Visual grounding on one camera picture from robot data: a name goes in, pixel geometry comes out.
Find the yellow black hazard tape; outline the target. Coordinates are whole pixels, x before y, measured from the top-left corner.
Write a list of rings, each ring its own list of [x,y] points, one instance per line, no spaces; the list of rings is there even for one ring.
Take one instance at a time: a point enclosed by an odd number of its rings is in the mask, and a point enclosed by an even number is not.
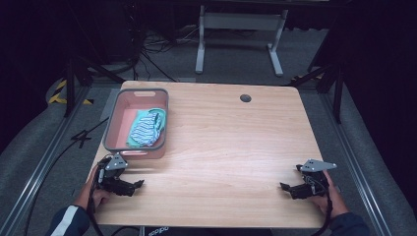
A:
[[[64,97],[61,97],[61,93],[64,89],[64,87],[67,85],[67,81],[65,79],[61,80],[59,84],[57,85],[55,91],[50,96],[48,102],[49,103],[61,103],[66,104],[67,99]]]

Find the pink basket with grey rim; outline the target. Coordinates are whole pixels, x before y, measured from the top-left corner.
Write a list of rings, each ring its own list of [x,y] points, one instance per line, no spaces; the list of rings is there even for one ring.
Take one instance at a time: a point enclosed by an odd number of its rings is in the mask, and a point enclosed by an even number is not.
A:
[[[165,154],[168,116],[168,92],[163,88],[126,88],[118,92],[102,140],[105,149],[118,152],[128,160],[158,159]],[[138,110],[162,108],[166,111],[166,126],[151,147],[128,147],[129,129]]]

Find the person's left hand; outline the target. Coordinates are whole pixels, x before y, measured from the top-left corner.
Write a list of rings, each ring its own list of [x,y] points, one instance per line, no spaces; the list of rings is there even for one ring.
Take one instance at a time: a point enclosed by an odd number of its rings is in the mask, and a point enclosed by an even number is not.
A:
[[[74,205],[82,207],[83,209],[88,209],[89,199],[92,199],[95,207],[99,207],[102,204],[106,204],[110,199],[110,193],[101,189],[92,190],[92,183],[94,180],[94,174],[97,167],[95,166],[89,175],[87,182],[84,184],[80,190],[78,196],[74,200]]]

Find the person's right hand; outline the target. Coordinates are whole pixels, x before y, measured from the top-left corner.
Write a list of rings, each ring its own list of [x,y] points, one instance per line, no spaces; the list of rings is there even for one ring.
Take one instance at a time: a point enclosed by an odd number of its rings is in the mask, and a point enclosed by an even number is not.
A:
[[[325,176],[328,180],[328,192],[329,196],[313,196],[310,198],[310,201],[323,213],[327,214],[328,210],[328,198],[330,198],[332,203],[332,210],[330,214],[330,218],[334,219],[337,216],[348,213],[348,208],[343,200],[342,195],[336,189],[333,181],[331,180],[328,172],[324,171]]]

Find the black metal stand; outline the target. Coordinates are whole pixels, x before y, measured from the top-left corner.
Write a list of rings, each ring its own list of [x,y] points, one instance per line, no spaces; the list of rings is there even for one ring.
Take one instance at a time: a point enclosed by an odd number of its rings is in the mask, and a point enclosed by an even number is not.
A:
[[[92,77],[89,68],[95,69],[99,74],[109,78],[118,84],[123,84],[124,79],[105,69],[89,59],[80,55],[71,56],[66,66],[66,82],[67,82],[67,104],[65,117],[69,117],[76,106],[76,90],[75,80],[78,80],[82,87],[92,85]]]
[[[318,93],[328,93],[331,87],[334,87],[332,115],[335,121],[340,124],[340,106],[343,90],[343,74],[340,65],[327,65],[318,68],[305,76],[295,77],[288,85],[297,88],[318,76],[321,76],[316,84],[316,91]]]

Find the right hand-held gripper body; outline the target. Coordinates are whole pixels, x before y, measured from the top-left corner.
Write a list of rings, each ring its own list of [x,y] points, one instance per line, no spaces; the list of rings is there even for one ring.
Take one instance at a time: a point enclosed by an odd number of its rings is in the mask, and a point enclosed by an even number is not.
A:
[[[328,180],[325,170],[336,168],[337,165],[322,160],[308,159],[304,164],[297,164],[296,168],[301,173],[305,185],[311,187],[312,196],[323,196],[328,191]]]

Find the teal striped cloth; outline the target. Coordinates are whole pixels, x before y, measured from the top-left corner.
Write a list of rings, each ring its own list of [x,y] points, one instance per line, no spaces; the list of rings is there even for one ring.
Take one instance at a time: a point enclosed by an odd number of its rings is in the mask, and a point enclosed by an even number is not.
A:
[[[129,148],[151,147],[166,126],[166,111],[162,108],[138,110],[129,129],[126,145]]]

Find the white metal desk frame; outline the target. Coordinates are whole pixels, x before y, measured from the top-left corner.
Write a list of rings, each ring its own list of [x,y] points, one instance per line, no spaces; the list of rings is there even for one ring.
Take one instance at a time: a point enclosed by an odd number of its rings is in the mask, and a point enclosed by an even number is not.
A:
[[[283,70],[278,58],[277,46],[279,44],[288,11],[282,10],[277,15],[244,14],[244,13],[212,13],[202,5],[199,13],[199,45],[195,72],[204,71],[205,62],[205,30],[268,30],[274,31],[274,40],[267,45],[267,50],[274,73],[277,77],[283,76]]]

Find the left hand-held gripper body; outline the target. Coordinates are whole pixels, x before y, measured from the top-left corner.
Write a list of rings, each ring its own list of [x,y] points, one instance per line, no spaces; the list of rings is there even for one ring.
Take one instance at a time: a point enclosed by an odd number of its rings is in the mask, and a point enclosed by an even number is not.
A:
[[[120,175],[127,166],[128,163],[118,152],[108,154],[97,164],[97,188],[113,193],[111,187],[114,185],[128,186],[125,181],[120,179]]]

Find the aluminium floor rail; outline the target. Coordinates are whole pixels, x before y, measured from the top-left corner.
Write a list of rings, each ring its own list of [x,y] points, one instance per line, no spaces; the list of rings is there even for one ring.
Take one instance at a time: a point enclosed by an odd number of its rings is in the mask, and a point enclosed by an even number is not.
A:
[[[365,175],[360,167],[360,164],[356,158],[356,155],[350,145],[347,136],[343,130],[341,124],[339,124],[333,117],[332,104],[326,94],[320,94],[319,98],[322,105],[325,108],[326,115],[328,116],[333,129],[336,132],[337,138],[341,143],[344,160],[347,168],[351,173],[353,181],[358,189],[361,200],[366,208],[367,213],[374,225],[374,229],[378,236],[392,236],[392,233],[387,225],[387,221],[381,212],[380,206],[377,203],[374,192],[372,191]]]
[[[47,169],[52,166],[57,149],[61,144],[65,133],[69,129],[75,114],[83,104],[84,99],[87,97],[89,90],[90,87],[79,88],[79,92],[75,95],[75,101],[71,106],[72,110],[67,117],[64,117],[61,120],[48,147],[46,148],[41,159],[37,162],[37,165],[26,182],[22,193],[4,221],[3,226],[0,228],[0,236],[11,236],[16,231],[28,209],[32,206],[33,199],[38,193],[40,185],[46,178]]]

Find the person's dark printed clothing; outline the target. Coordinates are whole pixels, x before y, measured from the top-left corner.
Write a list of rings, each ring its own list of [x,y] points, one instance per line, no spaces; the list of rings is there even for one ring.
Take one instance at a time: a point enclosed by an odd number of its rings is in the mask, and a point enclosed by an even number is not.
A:
[[[146,236],[273,236],[270,229],[146,227]]]

